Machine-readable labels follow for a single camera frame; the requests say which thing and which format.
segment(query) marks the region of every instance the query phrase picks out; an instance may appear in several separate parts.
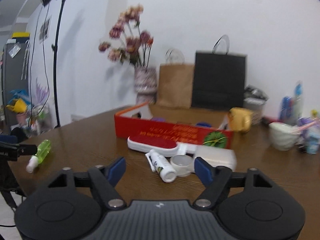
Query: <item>mug handle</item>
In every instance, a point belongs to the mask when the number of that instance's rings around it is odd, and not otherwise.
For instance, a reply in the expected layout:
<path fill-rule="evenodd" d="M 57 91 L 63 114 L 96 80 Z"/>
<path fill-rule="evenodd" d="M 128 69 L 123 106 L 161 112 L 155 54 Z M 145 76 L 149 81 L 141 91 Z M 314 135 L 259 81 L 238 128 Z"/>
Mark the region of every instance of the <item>mug handle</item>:
<path fill-rule="evenodd" d="M 244 115 L 243 117 L 243 131 L 248 132 L 251 127 L 251 116 L 250 115 Z"/>

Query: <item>plastic packet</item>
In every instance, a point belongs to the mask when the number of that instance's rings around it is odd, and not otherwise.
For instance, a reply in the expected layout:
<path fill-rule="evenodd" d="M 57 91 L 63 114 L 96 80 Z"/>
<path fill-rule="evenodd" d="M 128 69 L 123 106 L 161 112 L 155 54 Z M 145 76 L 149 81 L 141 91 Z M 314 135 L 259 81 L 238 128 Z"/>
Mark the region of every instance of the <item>plastic packet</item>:
<path fill-rule="evenodd" d="M 20 44 L 16 43 L 15 46 L 9 51 L 10 57 L 13 58 L 15 55 L 17 55 L 20 49 L 21 49 Z"/>

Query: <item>green bottle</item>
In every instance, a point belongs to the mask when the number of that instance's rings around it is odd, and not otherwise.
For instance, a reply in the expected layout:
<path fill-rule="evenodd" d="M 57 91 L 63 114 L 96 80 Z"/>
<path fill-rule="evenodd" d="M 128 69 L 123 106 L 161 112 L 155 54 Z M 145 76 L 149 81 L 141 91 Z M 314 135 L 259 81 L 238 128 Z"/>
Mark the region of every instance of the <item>green bottle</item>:
<path fill-rule="evenodd" d="M 49 140 L 44 140 L 42 143 L 40 143 L 38 146 L 37 153 L 30 158 L 26 171 L 29 173 L 32 173 L 33 170 L 41 162 L 43 162 L 44 158 L 50 152 L 50 149 L 51 149 L 51 142 Z"/>

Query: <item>gray refrigerator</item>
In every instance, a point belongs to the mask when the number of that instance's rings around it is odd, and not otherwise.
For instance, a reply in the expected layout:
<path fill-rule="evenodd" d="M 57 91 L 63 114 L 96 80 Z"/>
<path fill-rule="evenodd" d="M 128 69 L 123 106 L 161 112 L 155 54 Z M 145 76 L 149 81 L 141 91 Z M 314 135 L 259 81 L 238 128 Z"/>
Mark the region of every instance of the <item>gray refrigerator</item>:
<path fill-rule="evenodd" d="M 3 53 L 3 64 L 2 64 L 2 98 L 4 105 L 4 117 L 5 125 L 10 129 L 12 125 L 18 124 L 16 119 L 16 114 L 6 108 L 9 101 L 12 98 L 10 91 L 24 89 L 28 92 L 28 65 L 25 67 L 24 71 L 27 71 L 25 78 L 25 73 L 23 73 L 23 78 L 21 79 L 23 61 L 25 56 L 25 50 L 27 45 L 25 43 L 20 43 L 21 49 L 12 58 L 9 55 L 9 51 L 15 46 L 15 44 L 6 44 L 4 46 Z"/>

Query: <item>bouquet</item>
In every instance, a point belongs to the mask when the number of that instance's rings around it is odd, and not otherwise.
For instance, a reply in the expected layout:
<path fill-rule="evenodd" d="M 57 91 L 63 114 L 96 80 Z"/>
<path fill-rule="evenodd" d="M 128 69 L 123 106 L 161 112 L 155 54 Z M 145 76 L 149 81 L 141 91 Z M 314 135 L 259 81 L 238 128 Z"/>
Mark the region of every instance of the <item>bouquet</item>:
<path fill-rule="evenodd" d="M 120 40 L 122 46 L 113 48 L 109 42 L 101 42 L 99 51 L 105 52 L 109 49 L 108 59 L 116 62 L 129 61 L 135 68 L 148 68 L 150 51 L 153 44 L 153 37 L 146 30 L 140 31 L 140 14 L 143 13 L 143 6 L 130 6 L 126 11 L 120 13 L 118 21 L 111 28 L 109 36 L 111 39 Z M 137 29 L 138 36 L 133 35 L 131 24 Z M 130 36 L 125 33 L 128 27 Z"/>

